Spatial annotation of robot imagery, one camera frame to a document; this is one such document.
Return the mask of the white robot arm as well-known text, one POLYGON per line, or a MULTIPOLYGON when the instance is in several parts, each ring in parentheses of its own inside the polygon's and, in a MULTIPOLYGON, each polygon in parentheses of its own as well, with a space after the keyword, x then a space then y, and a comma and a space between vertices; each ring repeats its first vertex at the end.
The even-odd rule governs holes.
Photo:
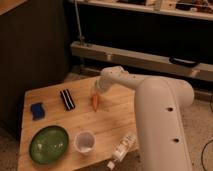
POLYGON ((94 91, 104 93, 113 84, 135 91, 142 171, 193 171, 180 112, 193 103, 192 86, 181 79, 130 74, 115 66, 101 71, 94 91))

